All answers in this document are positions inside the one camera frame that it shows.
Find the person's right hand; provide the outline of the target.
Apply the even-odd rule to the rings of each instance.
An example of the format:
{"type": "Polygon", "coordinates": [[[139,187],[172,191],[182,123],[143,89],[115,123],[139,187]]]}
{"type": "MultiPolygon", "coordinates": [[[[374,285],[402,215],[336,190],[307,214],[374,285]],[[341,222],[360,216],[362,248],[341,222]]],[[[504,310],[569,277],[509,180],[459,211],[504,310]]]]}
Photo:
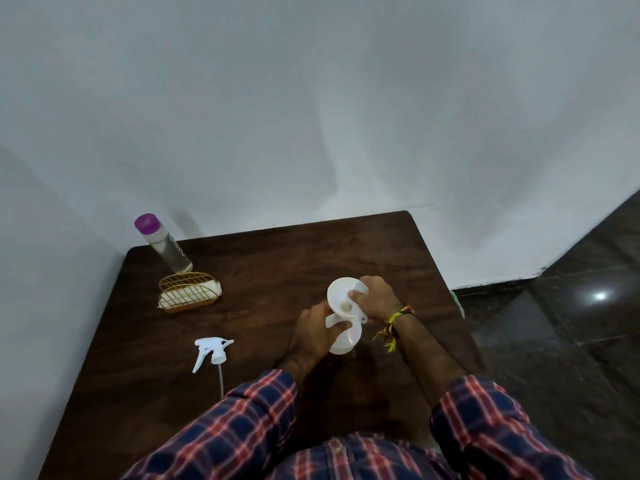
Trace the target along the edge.
{"type": "Polygon", "coordinates": [[[368,319],[384,325],[404,304],[398,300],[391,286],[380,276],[374,276],[372,304],[357,304],[368,319]]]}

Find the person's left hand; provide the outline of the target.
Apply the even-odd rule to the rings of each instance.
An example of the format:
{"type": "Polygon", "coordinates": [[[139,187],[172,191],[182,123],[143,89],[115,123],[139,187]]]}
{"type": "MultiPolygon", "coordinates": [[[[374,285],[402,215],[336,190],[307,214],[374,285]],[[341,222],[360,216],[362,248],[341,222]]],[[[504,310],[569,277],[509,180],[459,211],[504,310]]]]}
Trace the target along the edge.
{"type": "Polygon", "coordinates": [[[327,300],[304,310],[294,328],[290,349],[327,355],[335,340],[327,340],[325,319],[333,312],[327,300]]]}

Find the white plastic bottle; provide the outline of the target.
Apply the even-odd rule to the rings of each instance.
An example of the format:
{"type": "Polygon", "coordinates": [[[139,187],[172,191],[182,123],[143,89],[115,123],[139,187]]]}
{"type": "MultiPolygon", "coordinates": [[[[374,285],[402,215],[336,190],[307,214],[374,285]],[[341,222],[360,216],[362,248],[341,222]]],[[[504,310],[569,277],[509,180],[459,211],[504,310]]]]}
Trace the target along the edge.
{"type": "Polygon", "coordinates": [[[362,336],[362,325],[359,321],[351,322],[351,327],[340,333],[329,352],[332,355],[345,355],[354,350],[362,336]]]}

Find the white plastic funnel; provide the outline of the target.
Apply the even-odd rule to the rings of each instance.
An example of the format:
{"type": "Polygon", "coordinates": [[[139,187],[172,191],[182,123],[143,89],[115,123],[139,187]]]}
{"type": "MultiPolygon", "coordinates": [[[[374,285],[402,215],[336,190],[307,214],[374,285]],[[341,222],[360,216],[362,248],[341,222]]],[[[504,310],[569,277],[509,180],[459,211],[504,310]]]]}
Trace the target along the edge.
{"type": "Polygon", "coordinates": [[[360,280],[343,277],[332,282],[327,290],[327,303],[333,312],[325,319],[326,327],[330,328],[337,322],[351,321],[360,324],[368,323],[368,317],[350,297],[350,291],[355,290],[363,295],[369,291],[360,280]]]}

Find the person's right forearm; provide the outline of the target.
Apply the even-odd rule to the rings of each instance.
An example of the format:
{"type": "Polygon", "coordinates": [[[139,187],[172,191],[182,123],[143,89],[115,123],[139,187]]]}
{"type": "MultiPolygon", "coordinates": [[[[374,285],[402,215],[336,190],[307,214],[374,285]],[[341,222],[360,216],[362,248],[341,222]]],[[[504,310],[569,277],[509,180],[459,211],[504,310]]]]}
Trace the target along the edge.
{"type": "Polygon", "coordinates": [[[398,318],[395,328],[404,357],[433,410],[453,383],[470,373],[416,316],[398,318]]]}

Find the person's left forearm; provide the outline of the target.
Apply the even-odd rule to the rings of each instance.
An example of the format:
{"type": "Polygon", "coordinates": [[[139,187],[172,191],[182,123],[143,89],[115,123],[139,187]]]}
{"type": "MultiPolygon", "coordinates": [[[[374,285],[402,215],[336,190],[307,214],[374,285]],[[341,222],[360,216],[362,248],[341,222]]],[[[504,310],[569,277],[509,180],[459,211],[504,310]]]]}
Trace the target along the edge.
{"type": "Polygon", "coordinates": [[[297,389],[300,389],[308,375],[323,358],[323,355],[318,356],[308,351],[290,349],[274,364],[274,369],[291,375],[297,389]]]}

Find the yellow red thread wristband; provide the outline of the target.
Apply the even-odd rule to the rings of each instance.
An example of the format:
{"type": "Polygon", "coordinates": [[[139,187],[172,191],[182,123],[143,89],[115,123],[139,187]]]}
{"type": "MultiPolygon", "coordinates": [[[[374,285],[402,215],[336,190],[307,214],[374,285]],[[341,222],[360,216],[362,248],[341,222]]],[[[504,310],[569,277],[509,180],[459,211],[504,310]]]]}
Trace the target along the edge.
{"type": "Polygon", "coordinates": [[[395,328],[395,322],[396,320],[398,320],[398,318],[404,316],[404,315],[414,315],[414,309],[407,305],[402,307],[402,309],[400,309],[398,312],[396,312],[394,315],[392,315],[389,320],[385,323],[385,326],[379,330],[375,336],[373,337],[373,339],[377,339],[379,337],[382,337],[385,339],[384,341],[384,346],[387,349],[388,353],[392,353],[397,349],[397,346],[399,344],[399,335],[396,331],[395,328]]]}

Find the white spray trigger head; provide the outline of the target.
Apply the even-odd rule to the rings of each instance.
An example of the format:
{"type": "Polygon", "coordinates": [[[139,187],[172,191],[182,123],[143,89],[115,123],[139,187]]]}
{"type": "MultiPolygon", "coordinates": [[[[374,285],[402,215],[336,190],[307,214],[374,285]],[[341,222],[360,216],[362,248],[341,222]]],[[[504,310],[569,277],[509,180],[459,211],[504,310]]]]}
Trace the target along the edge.
{"type": "Polygon", "coordinates": [[[218,368],[219,385],[220,385],[220,399],[225,396],[225,386],[223,381],[222,364],[227,360],[227,354],[225,349],[231,344],[235,343],[233,339],[223,339],[221,337],[206,337],[197,339],[195,346],[198,347],[198,357],[192,370],[195,374],[204,363],[206,357],[210,357],[211,363],[218,368]]]}

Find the clear bottle with purple cap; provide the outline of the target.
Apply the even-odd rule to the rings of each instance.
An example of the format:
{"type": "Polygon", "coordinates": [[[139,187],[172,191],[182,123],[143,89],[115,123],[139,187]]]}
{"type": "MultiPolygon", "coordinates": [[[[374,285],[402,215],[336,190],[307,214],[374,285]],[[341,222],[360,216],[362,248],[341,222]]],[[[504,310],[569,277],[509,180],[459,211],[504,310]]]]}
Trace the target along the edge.
{"type": "Polygon", "coordinates": [[[172,272],[175,274],[192,272],[193,263],[154,214],[139,216],[134,225],[172,272]]]}

